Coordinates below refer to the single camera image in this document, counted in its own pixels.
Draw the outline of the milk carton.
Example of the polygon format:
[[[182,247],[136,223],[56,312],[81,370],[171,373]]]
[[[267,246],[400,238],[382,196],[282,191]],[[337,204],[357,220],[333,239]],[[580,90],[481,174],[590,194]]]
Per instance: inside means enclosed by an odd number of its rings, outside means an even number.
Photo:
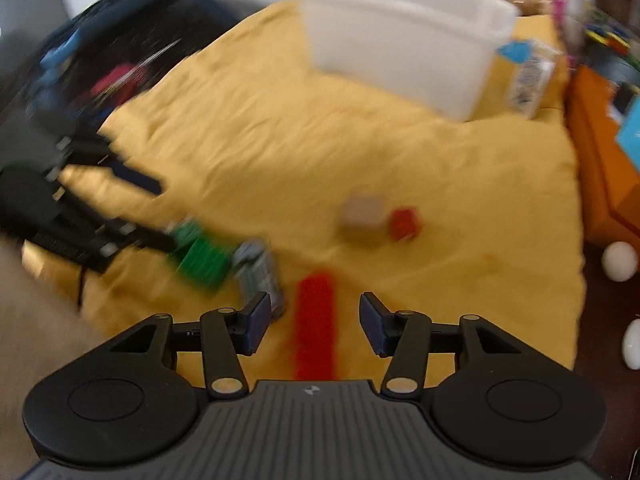
[[[534,118],[561,52],[542,41],[529,39],[504,44],[498,55],[515,65],[506,92],[509,106],[527,119]]]

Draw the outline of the small red cube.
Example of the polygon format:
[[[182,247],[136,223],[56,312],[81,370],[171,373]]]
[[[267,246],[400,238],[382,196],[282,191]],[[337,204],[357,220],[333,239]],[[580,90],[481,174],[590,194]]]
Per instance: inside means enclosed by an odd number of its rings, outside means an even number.
[[[394,242],[414,240],[421,232],[422,222],[416,208],[397,208],[388,218],[388,232]]]

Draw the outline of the orange box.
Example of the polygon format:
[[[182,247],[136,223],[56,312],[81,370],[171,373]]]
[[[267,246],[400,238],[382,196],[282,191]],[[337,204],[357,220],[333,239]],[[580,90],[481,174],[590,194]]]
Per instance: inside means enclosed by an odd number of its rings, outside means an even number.
[[[582,192],[585,240],[600,247],[639,247],[639,174],[616,143],[620,125],[608,114],[612,84],[579,66],[568,85],[565,122]]]

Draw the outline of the green toy brick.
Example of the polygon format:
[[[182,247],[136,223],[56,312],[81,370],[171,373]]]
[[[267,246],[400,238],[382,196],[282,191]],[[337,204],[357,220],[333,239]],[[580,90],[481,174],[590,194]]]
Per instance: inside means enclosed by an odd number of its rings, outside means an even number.
[[[176,272],[201,288],[220,289],[232,269],[236,245],[193,220],[172,226],[168,234],[175,242],[168,259]]]

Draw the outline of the long red brick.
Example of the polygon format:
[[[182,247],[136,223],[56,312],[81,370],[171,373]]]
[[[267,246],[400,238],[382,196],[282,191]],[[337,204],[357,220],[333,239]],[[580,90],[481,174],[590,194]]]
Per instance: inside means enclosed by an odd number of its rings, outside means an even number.
[[[295,378],[327,382],[336,378],[335,288],[329,272],[301,280],[295,307]]]

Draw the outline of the white egg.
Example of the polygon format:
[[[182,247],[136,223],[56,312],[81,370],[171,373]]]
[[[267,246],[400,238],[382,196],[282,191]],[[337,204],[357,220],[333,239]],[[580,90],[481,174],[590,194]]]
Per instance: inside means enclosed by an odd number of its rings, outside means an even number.
[[[617,283],[630,280],[639,266],[636,251],[626,242],[609,244],[602,254],[601,263],[605,275]]]
[[[623,360],[630,370],[640,370],[640,320],[633,320],[625,330],[622,341]]]

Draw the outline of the blue card box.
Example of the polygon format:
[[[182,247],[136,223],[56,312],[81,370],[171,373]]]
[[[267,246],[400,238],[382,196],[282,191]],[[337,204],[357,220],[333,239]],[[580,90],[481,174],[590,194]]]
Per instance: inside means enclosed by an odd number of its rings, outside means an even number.
[[[634,169],[640,171],[640,96],[629,104],[616,143],[624,152]]]

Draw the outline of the green white toy car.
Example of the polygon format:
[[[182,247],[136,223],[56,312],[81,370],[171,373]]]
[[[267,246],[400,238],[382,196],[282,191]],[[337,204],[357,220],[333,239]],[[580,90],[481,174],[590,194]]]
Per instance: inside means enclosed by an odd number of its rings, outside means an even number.
[[[271,318],[276,320],[285,311],[285,300],[272,253],[260,238],[239,244],[232,255],[232,271],[244,302],[258,292],[266,292],[271,302]]]

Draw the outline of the yellow cloth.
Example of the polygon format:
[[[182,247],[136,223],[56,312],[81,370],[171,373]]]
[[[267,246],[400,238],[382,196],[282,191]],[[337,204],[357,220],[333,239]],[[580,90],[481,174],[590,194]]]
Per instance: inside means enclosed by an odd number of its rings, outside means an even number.
[[[564,366],[576,356],[582,278],[577,162],[564,127],[564,63],[535,119],[506,105],[497,58],[470,122],[313,70],[296,5],[281,2],[186,58],[103,126],[117,151],[164,181],[152,196],[101,169],[63,182],[106,216],[164,228],[194,218],[229,240],[263,238],[288,298],[318,271],[335,288],[336,374],[380,380],[358,322],[374,292],[439,323],[476,313]],[[337,235],[349,195],[379,195],[378,246]],[[416,208],[414,240],[388,218]]]

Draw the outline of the wooden cube block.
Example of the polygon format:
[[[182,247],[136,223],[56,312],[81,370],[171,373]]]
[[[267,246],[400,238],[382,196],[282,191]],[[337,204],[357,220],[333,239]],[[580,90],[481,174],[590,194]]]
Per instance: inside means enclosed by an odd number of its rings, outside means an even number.
[[[337,215],[336,232],[342,240],[359,246],[378,246],[386,231],[386,207],[379,195],[352,194]]]

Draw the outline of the white plastic bin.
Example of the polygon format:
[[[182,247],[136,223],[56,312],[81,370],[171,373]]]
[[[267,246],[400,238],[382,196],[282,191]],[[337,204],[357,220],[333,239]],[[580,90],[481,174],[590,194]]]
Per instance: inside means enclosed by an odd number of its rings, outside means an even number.
[[[518,8],[506,0],[298,0],[312,64],[466,122]]]

